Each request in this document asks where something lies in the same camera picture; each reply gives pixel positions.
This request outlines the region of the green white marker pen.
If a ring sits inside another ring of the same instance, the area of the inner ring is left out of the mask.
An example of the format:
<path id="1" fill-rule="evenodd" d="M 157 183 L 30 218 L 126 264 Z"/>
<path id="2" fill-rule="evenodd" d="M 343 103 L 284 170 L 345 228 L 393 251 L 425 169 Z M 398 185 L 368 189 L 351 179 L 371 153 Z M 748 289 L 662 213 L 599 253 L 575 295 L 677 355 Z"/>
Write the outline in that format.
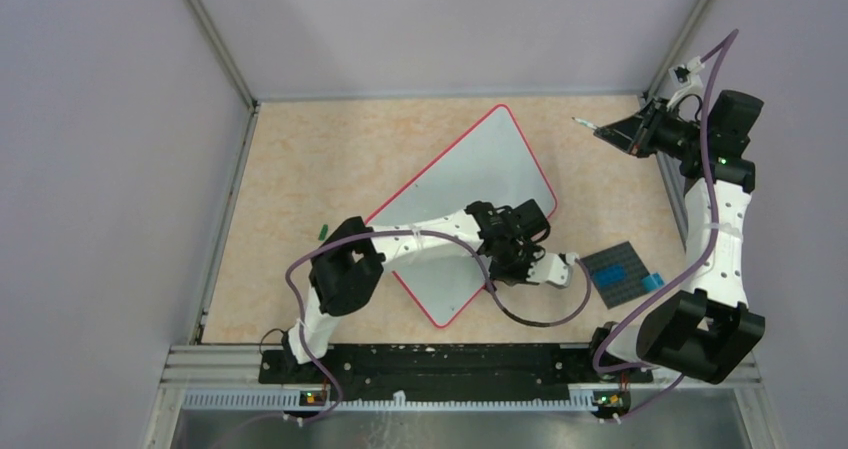
<path id="1" fill-rule="evenodd" d="M 582 118 L 578 118 L 578 117 L 572 117 L 572 120 L 573 120 L 575 123 L 577 123 L 577 124 L 579 124 L 579 125 L 581 125 L 581 126 L 583 126 L 583 127 L 586 127 L 586 128 L 588 128 L 588 129 L 590 129 L 590 130 L 595 131 L 595 130 L 597 130 L 597 129 L 598 129 L 598 126 L 597 126 L 596 124 L 594 124 L 594 123 L 592 123 L 592 122 L 590 122 L 590 121 L 588 121 L 588 120 L 585 120 L 585 119 L 582 119 Z"/>

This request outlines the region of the red-edged whiteboard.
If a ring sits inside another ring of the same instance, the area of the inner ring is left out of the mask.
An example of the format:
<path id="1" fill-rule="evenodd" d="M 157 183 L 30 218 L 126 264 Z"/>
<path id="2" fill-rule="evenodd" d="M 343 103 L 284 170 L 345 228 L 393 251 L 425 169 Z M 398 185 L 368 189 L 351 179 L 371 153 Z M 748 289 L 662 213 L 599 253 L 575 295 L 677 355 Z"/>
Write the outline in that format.
<path id="1" fill-rule="evenodd" d="M 533 199 L 546 216 L 558 199 L 511 109 L 498 104 L 378 207 L 369 226 L 395 226 L 447 216 L 475 201 L 516 207 Z M 416 262 L 394 276 L 431 324 L 445 328 L 484 289 L 466 251 Z"/>

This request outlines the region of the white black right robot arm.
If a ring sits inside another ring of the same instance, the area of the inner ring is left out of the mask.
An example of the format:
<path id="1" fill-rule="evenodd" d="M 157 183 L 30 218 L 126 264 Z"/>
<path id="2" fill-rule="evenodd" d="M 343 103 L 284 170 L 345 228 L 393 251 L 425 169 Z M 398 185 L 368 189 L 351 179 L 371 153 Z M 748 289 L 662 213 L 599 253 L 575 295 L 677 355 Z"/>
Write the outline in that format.
<path id="1" fill-rule="evenodd" d="M 654 99 L 637 113 L 596 127 L 617 149 L 679 161 L 685 178 L 686 268 L 669 283 L 671 296 L 638 325 L 626 319 L 598 329 L 605 338 L 586 354 L 589 373 L 612 381 L 625 369 L 662 367 L 710 384 L 723 382 L 761 341 L 764 316 L 743 287 L 742 246 L 756 166 L 744 159 L 749 132 L 764 103 L 723 90 L 707 117 L 687 121 L 676 103 Z"/>

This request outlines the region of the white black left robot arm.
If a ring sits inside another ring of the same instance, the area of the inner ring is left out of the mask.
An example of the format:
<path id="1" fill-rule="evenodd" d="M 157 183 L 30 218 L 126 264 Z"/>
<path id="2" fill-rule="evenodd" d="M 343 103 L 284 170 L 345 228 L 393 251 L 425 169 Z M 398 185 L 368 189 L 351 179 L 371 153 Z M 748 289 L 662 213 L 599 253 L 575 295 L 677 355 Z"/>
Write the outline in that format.
<path id="1" fill-rule="evenodd" d="M 309 292 L 300 301 L 299 321 L 286 333 L 283 370 L 297 382 L 314 379 L 341 318 L 367 305 L 387 272 L 472 258 L 486 282 L 568 286 L 567 258 L 542 246 L 549 234 L 533 199 L 517 207 L 475 201 L 448 215 L 395 226 L 345 220 L 307 257 Z"/>

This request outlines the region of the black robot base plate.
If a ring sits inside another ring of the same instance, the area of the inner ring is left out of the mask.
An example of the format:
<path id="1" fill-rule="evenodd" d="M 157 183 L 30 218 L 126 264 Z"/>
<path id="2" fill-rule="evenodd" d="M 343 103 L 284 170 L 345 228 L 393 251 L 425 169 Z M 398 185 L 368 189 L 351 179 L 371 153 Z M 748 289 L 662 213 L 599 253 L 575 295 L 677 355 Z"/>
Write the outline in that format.
<path id="1" fill-rule="evenodd" d="M 343 399 L 387 400 L 398 391 L 420 402 L 565 400 L 574 384 L 616 383 L 591 365 L 587 345 L 337 344 L 318 363 L 297 363 L 281 349 L 263 352 L 261 384 L 329 389 Z"/>

